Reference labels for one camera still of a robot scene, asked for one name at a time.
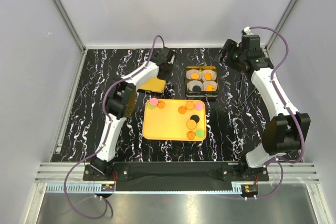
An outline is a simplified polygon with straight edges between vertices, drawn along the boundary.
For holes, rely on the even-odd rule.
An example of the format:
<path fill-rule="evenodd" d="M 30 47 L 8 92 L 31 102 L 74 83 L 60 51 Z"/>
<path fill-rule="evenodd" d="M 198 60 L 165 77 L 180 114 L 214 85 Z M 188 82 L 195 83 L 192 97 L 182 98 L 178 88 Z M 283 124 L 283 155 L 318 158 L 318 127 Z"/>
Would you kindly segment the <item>gold tin lid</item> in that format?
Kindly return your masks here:
<path fill-rule="evenodd" d="M 155 77 L 147 81 L 142 86 L 140 86 L 139 90 L 163 93 L 165 90 L 165 87 L 166 87 L 166 81 Z"/>

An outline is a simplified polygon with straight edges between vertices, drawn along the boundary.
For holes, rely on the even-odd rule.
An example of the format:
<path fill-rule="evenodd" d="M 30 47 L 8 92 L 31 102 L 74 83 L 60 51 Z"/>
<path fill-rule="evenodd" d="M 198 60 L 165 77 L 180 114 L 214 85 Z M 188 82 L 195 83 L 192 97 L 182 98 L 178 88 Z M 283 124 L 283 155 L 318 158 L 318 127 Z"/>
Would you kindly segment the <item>round dotted biscuit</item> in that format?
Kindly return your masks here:
<path fill-rule="evenodd" d="M 190 79 L 192 80 L 198 80 L 199 79 L 199 74 L 197 72 L 193 72 L 190 74 Z"/>

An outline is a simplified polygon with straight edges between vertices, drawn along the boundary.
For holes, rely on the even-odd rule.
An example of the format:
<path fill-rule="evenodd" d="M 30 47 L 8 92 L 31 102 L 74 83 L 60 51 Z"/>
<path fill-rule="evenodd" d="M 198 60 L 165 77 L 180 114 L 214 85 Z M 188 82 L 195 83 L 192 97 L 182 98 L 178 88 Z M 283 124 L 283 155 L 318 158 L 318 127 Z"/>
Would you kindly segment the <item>black sandwich cookie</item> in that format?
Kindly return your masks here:
<path fill-rule="evenodd" d="M 190 117 L 190 119 L 191 119 L 191 120 L 194 120 L 196 123 L 198 123 L 199 120 L 200 120 L 200 117 L 199 117 L 198 115 L 194 114 L 194 115 L 192 115 L 192 116 Z"/>
<path fill-rule="evenodd" d="M 200 86 L 193 86 L 192 87 L 193 92 L 200 92 L 201 90 L 202 90 L 202 88 Z"/>

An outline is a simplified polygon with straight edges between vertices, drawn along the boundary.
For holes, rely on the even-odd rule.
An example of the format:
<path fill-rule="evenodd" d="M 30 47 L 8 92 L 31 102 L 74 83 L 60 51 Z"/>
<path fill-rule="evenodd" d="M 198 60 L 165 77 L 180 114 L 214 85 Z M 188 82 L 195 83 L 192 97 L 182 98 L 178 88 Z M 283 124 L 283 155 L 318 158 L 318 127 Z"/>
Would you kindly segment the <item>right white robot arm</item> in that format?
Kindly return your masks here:
<path fill-rule="evenodd" d="M 287 162 L 285 155 L 291 152 L 298 151 L 300 155 L 295 161 L 301 161 L 311 119 L 308 114 L 300 113 L 285 94 L 276 77 L 276 68 L 260 46 L 260 37 L 243 33 L 240 42 L 227 39 L 216 60 L 243 73 L 252 82 L 270 117 L 260 144 L 239 161 L 239 176 L 250 180 L 276 159 Z"/>

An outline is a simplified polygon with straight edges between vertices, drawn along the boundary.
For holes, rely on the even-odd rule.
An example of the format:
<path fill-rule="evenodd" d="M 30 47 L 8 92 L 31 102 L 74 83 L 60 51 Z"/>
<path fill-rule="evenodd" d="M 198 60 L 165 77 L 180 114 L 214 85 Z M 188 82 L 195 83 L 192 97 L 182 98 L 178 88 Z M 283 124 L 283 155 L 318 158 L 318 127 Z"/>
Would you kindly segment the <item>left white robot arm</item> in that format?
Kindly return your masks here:
<path fill-rule="evenodd" d="M 175 51 L 163 47 L 158 52 L 150 52 L 148 60 L 130 74 L 112 80 L 102 102 L 105 123 L 98 148 L 90 165 L 95 174 L 103 180 L 113 175 L 110 163 L 115 158 L 116 144 L 124 122 L 133 113 L 137 91 L 153 78 L 167 80 L 171 76 Z"/>

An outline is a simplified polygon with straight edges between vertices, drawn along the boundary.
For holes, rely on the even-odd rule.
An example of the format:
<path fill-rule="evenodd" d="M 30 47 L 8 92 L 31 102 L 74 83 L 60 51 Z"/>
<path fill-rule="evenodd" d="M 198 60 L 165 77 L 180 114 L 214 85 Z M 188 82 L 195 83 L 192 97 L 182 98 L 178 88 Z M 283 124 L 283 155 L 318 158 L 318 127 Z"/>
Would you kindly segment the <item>white paper cup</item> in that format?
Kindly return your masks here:
<path fill-rule="evenodd" d="M 202 82 L 200 82 L 200 81 L 198 81 L 198 80 L 192 80 L 192 81 L 190 81 L 190 82 L 187 84 L 187 90 L 188 90 L 189 92 L 193 92 L 193 91 L 192 91 L 192 87 L 193 87 L 193 86 L 200 86 L 200 87 L 202 88 L 201 91 L 203 91 L 203 84 L 202 84 Z"/>
<path fill-rule="evenodd" d="M 213 71 L 213 70 L 209 70 L 209 69 L 205 69 L 205 70 L 202 71 L 202 80 L 203 80 L 203 81 L 206 81 L 206 80 L 204 79 L 204 74 L 205 74 L 206 72 L 210 72 L 210 73 L 212 74 L 212 80 L 210 80 L 210 81 L 215 81 L 215 80 L 216 80 L 216 73 L 215 73 L 215 71 Z"/>
<path fill-rule="evenodd" d="M 190 79 L 190 74 L 193 73 L 193 72 L 197 72 L 197 73 L 200 75 L 200 78 L 199 78 L 198 80 L 201 80 L 201 78 L 202 78 L 202 74 L 201 74 L 201 72 L 200 72 L 199 70 L 197 70 L 197 69 L 191 69 L 191 70 L 188 70 L 188 71 L 186 72 L 186 77 L 187 77 L 187 79 L 188 79 L 188 80 L 192 80 L 192 79 Z"/>
<path fill-rule="evenodd" d="M 216 92 L 218 90 L 218 84 L 215 81 L 205 81 L 203 82 L 203 91 L 205 91 L 206 86 L 209 84 L 212 84 L 215 87 L 215 89 L 211 92 Z"/>

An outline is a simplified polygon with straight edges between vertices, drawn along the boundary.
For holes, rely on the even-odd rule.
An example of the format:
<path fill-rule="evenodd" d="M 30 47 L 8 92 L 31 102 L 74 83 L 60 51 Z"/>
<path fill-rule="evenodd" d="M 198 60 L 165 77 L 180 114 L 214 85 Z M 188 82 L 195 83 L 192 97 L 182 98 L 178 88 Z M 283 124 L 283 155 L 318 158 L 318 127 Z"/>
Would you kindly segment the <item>gold cookie tin box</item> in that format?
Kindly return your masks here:
<path fill-rule="evenodd" d="M 187 84 L 192 81 L 192 80 L 188 80 L 187 77 L 186 77 L 186 72 L 188 70 L 191 70 L 191 69 L 197 69 L 201 72 L 202 74 L 202 71 L 205 70 L 205 69 L 209 69 L 209 70 L 213 70 L 215 71 L 216 73 L 216 80 L 215 82 L 218 84 L 218 90 L 216 92 L 205 92 L 205 91 L 201 91 L 201 92 L 189 92 L 187 90 Z M 185 68 L 185 92 L 186 92 L 186 96 L 187 97 L 190 97 L 190 98 L 216 98 L 219 94 L 219 82 L 218 82 L 218 77 L 217 77 L 217 70 L 216 70 L 216 67 L 215 66 L 187 66 Z"/>

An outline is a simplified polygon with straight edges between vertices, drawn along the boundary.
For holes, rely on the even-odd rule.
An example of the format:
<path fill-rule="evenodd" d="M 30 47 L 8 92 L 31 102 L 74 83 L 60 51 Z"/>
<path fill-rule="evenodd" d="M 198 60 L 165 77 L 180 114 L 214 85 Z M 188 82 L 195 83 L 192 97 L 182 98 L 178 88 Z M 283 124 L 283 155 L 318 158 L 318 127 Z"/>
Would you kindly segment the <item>pink round cookie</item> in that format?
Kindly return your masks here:
<path fill-rule="evenodd" d="M 194 108 L 198 111 L 203 110 L 204 109 L 204 103 L 203 102 L 196 102 L 194 105 Z"/>
<path fill-rule="evenodd" d="M 151 98 L 151 99 L 149 100 L 149 104 L 150 104 L 151 106 L 157 106 L 158 103 L 159 103 L 159 100 L 158 100 L 157 98 Z"/>

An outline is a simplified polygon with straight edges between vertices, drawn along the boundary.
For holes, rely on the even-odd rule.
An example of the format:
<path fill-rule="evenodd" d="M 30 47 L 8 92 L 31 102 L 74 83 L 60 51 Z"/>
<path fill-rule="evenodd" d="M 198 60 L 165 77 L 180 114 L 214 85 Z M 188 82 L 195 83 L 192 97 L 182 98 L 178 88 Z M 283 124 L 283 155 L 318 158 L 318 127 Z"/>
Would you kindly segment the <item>orange swirl cookie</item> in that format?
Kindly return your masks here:
<path fill-rule="evenodd" d="M 186 111 L 187 111 L 187 109 L 186 109 L 185 106 L 180 106 L 180 107 L 178 108 L 178 112 L 179 112 L 180 114 L 184 114 L 184 113 L 186 113 Z"/>
<path fill-rule="evenodd" d="M 193 139 L 195 139 L 196 134 L 195 134 L 195 132 L 193 132 L 193 131 L 188 131 L 186 137 L 187 137 L 189 140 L 193 140 Z"/>
<path fill-rule="evenodd" d="M 165 102 L 164 101 L 159 101 L 158 104 L 156 105 L 157 108 L 163 109 L 165 108 Z"/>

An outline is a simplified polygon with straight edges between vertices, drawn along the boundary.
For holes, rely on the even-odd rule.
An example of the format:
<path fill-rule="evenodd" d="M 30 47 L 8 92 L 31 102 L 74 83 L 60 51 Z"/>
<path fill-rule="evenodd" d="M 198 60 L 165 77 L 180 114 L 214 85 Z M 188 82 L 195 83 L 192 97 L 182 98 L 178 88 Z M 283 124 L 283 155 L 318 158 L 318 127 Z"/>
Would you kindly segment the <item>green round cookie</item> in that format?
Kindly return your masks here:
<path fill-rule="evenodd" d="M 202 130 L 202 129 L 198 129 L 198 130 L 195 131 L 195 135 L 198 138 L 203 138 L 205 136 L 205 134 L 206 134 L 205 131 Z"/>
<path fill-rule="evenodd" d="M 150 103 L 147 104 L 147 107 L 148 107 L 149 109 L 155 109 L 155 108 L 156 108 L 156 106 L 153 106 L 153 105 L 151 105 Z"/>

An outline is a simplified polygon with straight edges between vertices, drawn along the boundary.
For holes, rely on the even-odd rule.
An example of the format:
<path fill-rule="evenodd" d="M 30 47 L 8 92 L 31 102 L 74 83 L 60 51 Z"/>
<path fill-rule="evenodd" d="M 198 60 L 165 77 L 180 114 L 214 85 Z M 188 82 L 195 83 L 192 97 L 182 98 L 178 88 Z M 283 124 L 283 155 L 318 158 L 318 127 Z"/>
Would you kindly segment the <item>yellow plastic tray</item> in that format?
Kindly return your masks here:
<path fill-rule="evenodd" d="M 195 137 L 189 140 L 186 135 L 188 131 L 195 132 L 202 129 L 206 133 L 206 110 L 205 104 L 203 110 L 196 110 L 194 105 L 196 102 L 203 102 L 200 100 L 176 100 L 176 99 L 158 99 L 165 102 L 165 108 L 149 109 L 145 104 L 144 121 L 142 135 L 147 140 L 160 141 L 191 141 L 201 142 L 205 140 L 206 134 L 203 138 Z M 180 106 L 185 106 L 187 111 L 184 114 L 178 112 Z M 199 116 L 199 122 L 196 123 L 191 120 L 192 115 Z"/>

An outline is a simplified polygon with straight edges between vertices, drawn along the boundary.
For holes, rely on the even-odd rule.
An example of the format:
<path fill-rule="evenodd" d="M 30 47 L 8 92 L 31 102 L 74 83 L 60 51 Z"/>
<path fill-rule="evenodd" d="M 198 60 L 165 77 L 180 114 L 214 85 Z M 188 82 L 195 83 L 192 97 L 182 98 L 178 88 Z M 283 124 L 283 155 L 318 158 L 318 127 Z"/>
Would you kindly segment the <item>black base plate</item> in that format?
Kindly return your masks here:
<path fill-rule="evenodd" d="M 87 181 L 131 181 L 138 178 L 211 178 L 224 182 L 267 182 L 266 168 L 248 168 L 238 162 L 114 162 L 102 174 L 86 165 L 83 179 Z"/>

